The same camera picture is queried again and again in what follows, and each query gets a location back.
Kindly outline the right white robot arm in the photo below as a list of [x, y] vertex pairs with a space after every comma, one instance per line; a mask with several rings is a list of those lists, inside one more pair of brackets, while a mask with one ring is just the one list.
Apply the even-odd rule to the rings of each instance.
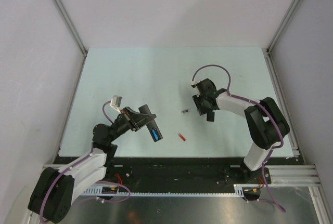
[[217, 89], [210, 79], [192, 81], [196, 89], [193, 101], [200, 115], [205, 115], [208, 122], [214, 122], [215, 111], [224, 110], [246, 119], [253, 141], [245, 156], [240, 170], [240, 177], [246, 183], [254, 182], [263, 164], [273, 153], [284, 145], [284, 137], [290, 127], [275, 100], [266, 97], [255, 101], [231, 94], [227, 89]]

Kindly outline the black battery compartment cover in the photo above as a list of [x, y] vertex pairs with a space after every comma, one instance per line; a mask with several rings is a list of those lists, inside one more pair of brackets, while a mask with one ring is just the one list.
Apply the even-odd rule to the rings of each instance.
[[208, 122], [214, 122], [214, 120], [215, 120], [215, 112], [214, 111], [208, 112], [206, 120]]

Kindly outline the black remote control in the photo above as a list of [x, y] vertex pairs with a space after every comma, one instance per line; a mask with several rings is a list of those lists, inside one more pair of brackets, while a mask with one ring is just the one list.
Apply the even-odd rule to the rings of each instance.
[[[139, 112], [140, 112], [140, 113], [144, 113], [144, 114], [150, 114], [150, 115], [152, 115], [152, 113], [151, 113], [151, 111], [150, 111], [150, 109], [149, 109], [149, 107], [148, 107], [147, 104], [145, 104], [145, 105], [139, 107], [138, 109], [139, 109]], [[159, 136], [160, 136], [160, 140], [163, 139], [163, 136], [162, 136], [162, 134], [161, 134], [161, 132], [160, 132], [160, 129], [159, 129], [159, 127], [158, 127], [158, 125], [157, 125], [157, 123], [156, 123], [155, 120], [151, 120], [151, 121], [146, 125], [146, 127], [148, 128], [149, 133], [150, 133], [150, 135], [151, 135], [151, 137], [152, 137], [152, 139], [153, 139], [154, 142], [158, 142], [158, 141], [155, 141], [154, 138], [153, 138], [153, 136], [152, 136], [151, 130], [152, 130], [153, 128], [155, 128], [155, 129], [158, 131]]]

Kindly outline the blue AAA battery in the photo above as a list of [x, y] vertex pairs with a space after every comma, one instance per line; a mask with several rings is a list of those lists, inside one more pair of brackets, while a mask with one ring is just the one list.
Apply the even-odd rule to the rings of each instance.
[[153, 138], [154, 138], [155, 141], [159, 141], [160, 140], [159, 133], [158, 133], [158, 131], [155, 128], [153, 128], [151, 130], [151, 133], [152, 133], [152, 136], [153, 136]]

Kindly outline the red orange AAA battery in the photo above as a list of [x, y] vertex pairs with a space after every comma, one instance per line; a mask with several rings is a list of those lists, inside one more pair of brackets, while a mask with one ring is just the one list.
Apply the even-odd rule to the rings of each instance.
[[182, 134], [178, 134], [178, 136], [183, 140], [183, 141], [186, 141], [186, 138], [182, 135]]

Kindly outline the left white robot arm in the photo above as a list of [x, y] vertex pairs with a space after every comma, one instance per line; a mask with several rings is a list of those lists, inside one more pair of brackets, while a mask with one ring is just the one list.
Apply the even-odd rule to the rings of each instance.
[[28, 210], [39, 215], [40, 223], [59, 223], [70, 210], [74, 201], [93, 184], [110, 182], [115, 176], [113, 158], [117, 138], [127, 131], [138, 131], [146, 126], [152, 137], [160, 140], [156, 115], [148, 105], [138, 111], [125, 107], [110, 125], [97, 124], [93, 128], [91, 148], [87, 154], [68, 165], [44, 169], [34, 187]]

